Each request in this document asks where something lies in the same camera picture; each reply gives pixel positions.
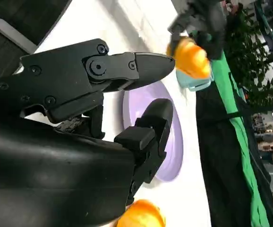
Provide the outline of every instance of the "white table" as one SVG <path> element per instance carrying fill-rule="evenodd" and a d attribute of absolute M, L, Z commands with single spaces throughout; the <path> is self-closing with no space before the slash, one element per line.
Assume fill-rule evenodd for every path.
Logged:
<path fill-rule="evenodd" d="M 145 50 L 164 53 L 170 37 L 167 27 L 175 16 L 170 0 L 73 0 L 36 52 L 101 38 L 107 42 L 110 54 Z M 168 227 L 210 227 L 198 147 L 195 93 L 180 89 L 175 71 L 162 82 L 179 115 L 184 140 L 183 165 L 173 182 L 154 180 L 142 186 L 135 198 L 149 199 L 160 207 Z M 113 141 L 123 131 L 121 98 L 120 92 L 104 94 L 105 140 Z"/>

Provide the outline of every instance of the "light blue object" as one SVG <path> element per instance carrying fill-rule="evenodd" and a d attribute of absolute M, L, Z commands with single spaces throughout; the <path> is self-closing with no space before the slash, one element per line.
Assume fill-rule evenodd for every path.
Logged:
<path fill-rule="evenodd" d="M 180 70 L 176 70 L 176 78 L 181 87 L 188 88 L 190 91 L 203 90 L 209 87 L 211 82 L 214 81 L 212 70 L 210 76 L 206 79 L 195 79 Z"/>

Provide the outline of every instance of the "bolt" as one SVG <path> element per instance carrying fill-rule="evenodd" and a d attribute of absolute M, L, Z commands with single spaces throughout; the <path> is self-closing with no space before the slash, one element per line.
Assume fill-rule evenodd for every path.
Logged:
<path fill-rule="evenodd" d="M 131 62 L 129 62 L 129 68 L 131 69 L 131 70 L 135 70 L 136 69 L 136 64 L 135 64 L 135 62 L 134 61 L 131 61 Z"/>
<path fill-rule="evenodd" d="M 37 65 L 32 65 L 31 67 L 29 67 L 29 70 L 35 75 L 38 76 L 41 74 L 41 68 Z"/>
<path fill-rule="evenodd" d="M 106 48 L 105 48 L 105 46 L 103 46 L 102 44 L 100 44 L 97 47 L 97 51 L 102 54 L 102 53 L 106 52 Z"/>
<path fill-rule="evenodd" d="M 54 105 L 56 103 L 56 99 L 52 96 L 47 96 L 44 100 L 47 106 Z"/>
<path fill-rule="evenodd" d="M 27 103 L 29 102 L 29 100 L 31 99 L 29 96 L 21 96 L 21 101 L 24 102 L 24 103 Z"/>
<path fill-rule="evenodd" d="M 7 83 L 4 83 L 4 82 L 0 83 L 1 90 L 7 90 L 8 88 L 9 88 L 9 85 Z"/>
<path fill-rule="evenodd" d="M 94 75 L 100 76 L 105 73 L 106 67 L 102 61 L 95 60 L 91 62 L 90 69 Z"/>

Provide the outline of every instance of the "black cloth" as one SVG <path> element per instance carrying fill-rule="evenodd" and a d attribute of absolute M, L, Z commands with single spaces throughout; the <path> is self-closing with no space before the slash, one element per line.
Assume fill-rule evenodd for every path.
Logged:
<path fill-rule="evenodd" d="M 273 226 L 271 177 L 259 155 L 248 114 L 251 110 L 236 91 L 234 97 L 237 108 L 243 116 L 251 165 L 261 200 L 270 226 Z M 242 171 L 241 151 L 236 132 L 226 115 L 214 82 L 210 87 L 196 93 L 198 139 L 212 226 L 250 227 L 251 193 Z"/>
<path fill-rule="evenodd" d="M 250 109 L 249 106 L 238 96 L 236 91 L 234 91 L 234 98 L 235 98 L 236 106 L 239 111 L 249 112 L 249 109 Z M 270 189 L 271 176 L 265 169 L 264 164 L 260 158 L 259 149 L 257 146 L 254 130 L 252 127 L 251 117 L 244 116 L 243 120 L 244 120 L 244 126 L 247 133 L 247 138 L 248 138 L 248 147 L 249 147 L 250 158 L 251 158 L 251 166 L 253 168 L 253 171 L 257 180 L 257 186 L 258 186 L 260 198 L 265 207 L 269 224 L 272 227 L 273 226 L 273 195 Z"/>
<path fill-rule="evenodd" d="M 213 122 L 220 114 L 226 115 L 226 110 L 213 82 L 196 93 L 198 139 L 212 226 L 250 227 L 251 194 L 242 171 L 240 145 L 228 119 Z"/>

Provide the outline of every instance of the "yellow toy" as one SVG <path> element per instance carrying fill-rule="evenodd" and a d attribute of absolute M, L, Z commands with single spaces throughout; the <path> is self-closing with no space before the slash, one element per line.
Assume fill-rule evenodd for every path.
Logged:
<path fill-rule="evenodd" d="M 170 46 L 167 55 L 171 55 Z M 175 67 L 194 79 L 206 79 L 210 76 L 210 64 L 206 51 L 197 46 L 193 39 L 182 37 L 174 51 Z"/>
<path fill-rule="evenodd" d="M 160 209 L 147 200 L 134 202 L 119 219 L 117 227 L 165 227 Z"/>

